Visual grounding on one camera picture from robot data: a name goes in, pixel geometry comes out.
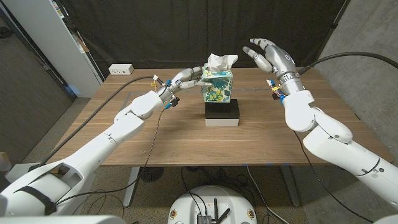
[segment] metal robot hand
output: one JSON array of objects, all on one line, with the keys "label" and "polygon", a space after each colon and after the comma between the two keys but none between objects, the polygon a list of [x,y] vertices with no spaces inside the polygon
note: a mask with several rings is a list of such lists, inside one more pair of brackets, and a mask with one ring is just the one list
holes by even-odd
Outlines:
[{"label": "metal robot hand", "polygon": [[167,80],[158,90],[157,94],[160,99],[165,103],[170,100],[173,106],[177,104],[177,97],[174,93],[182,90],[188,89],[195,86],[212,86],[211,83],[199,81],[203,73],[203,67],[186,68],[176,74],[173,79]]},{"label": "metal robot hand", "polygon": [[284,95],[304,90],[302,82],[296,77],[294,61],[285,50],[266,39],[250,39],[250,43],[260,46],[265,51],[265,57],[246,46],[243,51],[254,59],[261,70],[276,75]]}]

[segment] table top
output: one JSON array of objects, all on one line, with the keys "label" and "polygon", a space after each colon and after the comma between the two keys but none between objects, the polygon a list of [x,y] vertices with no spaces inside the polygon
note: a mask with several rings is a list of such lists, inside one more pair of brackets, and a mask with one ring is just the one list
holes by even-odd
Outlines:
[{"label": "table top", "polygon": [[[102,102],[127,81],[146,75],[158,75],[163,81],[174,77],[181,69],[134,70],[131,75],[110,75],[70,126],[63,141],[76,130]],[[200,88],[178,92],[178,105],[165,110],[148,166],[241,166],[307,165],[300,143],[285,123],[284,107],[272,99],[266,79],[274,78],[258,68],[233,68],[232,98],[238,99],[238,127],[206,127],[205,103]],[[392,161],[387,148],[331,88],[315,69],[302,76],[306,89],[326,114],[350,128],[354,141]],[[116,114],[131,101],[154,87],[151,80],[140,80],[118,93],[79,133],[77,133],[50,162],[63,159],[113,123]],[[160,111],[145,120],[142,131],[121,144],[103,166],[143,166],[154,138]],[[307,133],[299,133],[303,139]],[[309,153],[314,164],[328,164]]]}]

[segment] floral tissue box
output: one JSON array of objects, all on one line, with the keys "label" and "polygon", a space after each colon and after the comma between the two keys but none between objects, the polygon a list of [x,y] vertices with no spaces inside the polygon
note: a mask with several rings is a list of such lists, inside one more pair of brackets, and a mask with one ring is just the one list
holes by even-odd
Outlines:
[{"label": "floral tissue box", "polygon": [[230,70],[210,72],[207,68],[207,63],[205,63],[200,80],[210,82],[213,85],[203,86],[201,88],[203,99],[205,102],[210,103],[229,103],[231,101],[232,72]]}]

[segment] white power strip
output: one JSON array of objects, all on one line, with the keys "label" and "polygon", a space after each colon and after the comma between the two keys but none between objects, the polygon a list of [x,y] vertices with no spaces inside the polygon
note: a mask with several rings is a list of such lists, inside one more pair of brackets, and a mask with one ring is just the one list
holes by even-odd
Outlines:
[{"label": "white power strip", "polygon": [[112,64],[108,70],[111,75],[130,75],[134,68],[131,64]]}]

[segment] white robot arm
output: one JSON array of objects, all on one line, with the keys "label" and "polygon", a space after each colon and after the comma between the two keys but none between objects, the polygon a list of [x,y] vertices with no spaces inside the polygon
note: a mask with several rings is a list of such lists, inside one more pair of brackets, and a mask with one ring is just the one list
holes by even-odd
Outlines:
[{"label": "white robot arm", "polygon": [[38,167],[13,182],[0,193],[6,207],[0,208],[1,216],[71,215],[84,202],[84,197],[74,197],[60,204],[56,202],[90,189],[93,172],[124,141],[134,137],[144,127],[143,119],[151,116],[169,102],[166,108],[176,106],[179,98],[174,94],[181,89],[210,86],[198,81],[201,67],[187,68],[173,80],[163,83],[156,92],[150,91],[137,97],[120,111],[114,124],[85,144],[71,156],[61,161]]},{"label": "white robot arm", "polygon": [[317,157],[352,173],[362,183],[398,209],[398,168],[354,142],[353,134],[341,122],[319,108],[309,106],[314,99],[296,75],[295,63],[284,50],[266,39],[251,39],[265,51],[265,58],[243,47],[259,68],[273,72],[285,107],[287,126],[298,132],[310,131],[304,146]]}]

